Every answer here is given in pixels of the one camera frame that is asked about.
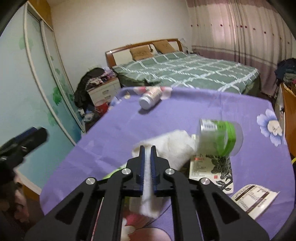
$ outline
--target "flower print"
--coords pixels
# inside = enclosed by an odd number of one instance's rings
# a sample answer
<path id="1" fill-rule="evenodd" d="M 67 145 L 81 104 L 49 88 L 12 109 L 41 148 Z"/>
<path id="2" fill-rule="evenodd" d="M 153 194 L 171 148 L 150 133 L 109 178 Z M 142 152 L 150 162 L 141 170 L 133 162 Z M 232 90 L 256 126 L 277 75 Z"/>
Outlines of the flower print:
<path id="1" fill-rule="evenodd" d="M 128 221 L 123 218 L 121 226 L 121 238 L 120 241 L 130 241 L 129 235 L 132 234 L 136 229 L 134 226 L 127 226 Z"/>
<path id="2" fill-rule="evenodd" d="M 280 144 L 287 144 L 283 135 L 283 130 L 277 120 L 275 113 L 266 109 L 265 115 L 257 116 L 257 124 L 260 126 L 261 133 L 265 137 L 269 137 L 270 141 L 277 147 Z"/>
<path id="3" fill-rule="evenodd" d="M 171 241 L 162 229 L 144 228 L 152 218 L 133 213 L 128 208 L 125 208 L 123 216 L 120 241 Z"/>

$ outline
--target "silver screw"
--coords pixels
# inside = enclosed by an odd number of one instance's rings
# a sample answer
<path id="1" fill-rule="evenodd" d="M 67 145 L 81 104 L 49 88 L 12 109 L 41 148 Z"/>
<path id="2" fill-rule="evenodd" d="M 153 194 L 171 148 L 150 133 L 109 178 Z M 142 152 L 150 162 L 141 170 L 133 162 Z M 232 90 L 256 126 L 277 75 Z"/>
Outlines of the silver screw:
<path id="1" fill-rule="evenodd" d="M 210 184 L 211 181 L 210 181 L 208 178 L 204 177 L 204 178 L 202 178 L 202 179 L 200 180 L 200 182 L 201 182 L 203 185 L 208 185 L 208 184 Z"/>
<path id="2" fill-rule="evenodd" d="M 168 175 L 173 175 L 175 173 L 175 170 L 171 169 L 171 168 L 168 168 L 168 169 L 165 170 L 165 173 L 168 174 Z"/>
<path id="3" fill-rule="evenodd" d="M 121 170 L 121 172 L 122 172 L 122 174 L 124 174 L 124 175 L 128 175 L 128 174 L 131 173 L 131 169 L 129 169 L 129 168 L 124 168 L 124 169 Z"/>
<path id="4" fill-rule="evenodd" d="M 90 177 L 85 182 L 87 185 L 93 185 L 96 182 L 96 180 L 93 177 Z"/>

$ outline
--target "white wall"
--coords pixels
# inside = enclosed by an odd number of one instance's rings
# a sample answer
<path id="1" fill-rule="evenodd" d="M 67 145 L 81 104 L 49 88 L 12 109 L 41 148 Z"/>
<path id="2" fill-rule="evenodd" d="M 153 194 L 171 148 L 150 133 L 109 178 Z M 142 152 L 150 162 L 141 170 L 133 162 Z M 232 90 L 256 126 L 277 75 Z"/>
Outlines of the white wall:
<path id="1" fill-rule="evenodd" d="M 296 58 L 296 40 L 292 35 L 292 58 Z"/>
<path id="2" fill-rule="evenodd" d="M 51 11 L 74 90 L 89 68 L 107 66 L 105 52 L 113 48 L 164 38 L 191 46 L 185 0 L 68 0 Z"/>

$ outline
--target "bedside table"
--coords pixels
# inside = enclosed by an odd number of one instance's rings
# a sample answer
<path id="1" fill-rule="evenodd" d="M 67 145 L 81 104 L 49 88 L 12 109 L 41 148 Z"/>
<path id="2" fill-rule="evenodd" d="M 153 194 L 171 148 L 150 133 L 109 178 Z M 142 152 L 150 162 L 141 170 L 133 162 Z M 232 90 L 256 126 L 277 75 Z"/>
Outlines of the bedside table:
<path id="1" fill-rule="evenodd" d="M 98 102 L 109 102 L 119 93 L 121 89 L 118 78 L 110 79 L 106 83 L 89 89 L 87 92 L 91 97 L 93 104 L 96 106 Z"/>
<path id="2" fill-rule="evenodd" d="M 287 91 L 283 84 L 280 85 L 275 114 L 286 137 L 289 151 L 296 157 L 296 97 Z"/>

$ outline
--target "red bucket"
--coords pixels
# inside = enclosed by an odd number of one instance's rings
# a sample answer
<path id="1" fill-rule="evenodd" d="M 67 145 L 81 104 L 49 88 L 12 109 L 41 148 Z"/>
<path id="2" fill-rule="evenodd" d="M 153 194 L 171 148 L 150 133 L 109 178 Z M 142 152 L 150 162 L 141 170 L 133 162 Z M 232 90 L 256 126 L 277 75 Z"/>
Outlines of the red bucket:
<path id="1" fill-rule="evenodd" d="M 97 112 L 99 112 L 100 115 L 104 115 L 108 111 L 108 104 L 105 100 L 99 100 L 95 104 L 95 109 Z"/>

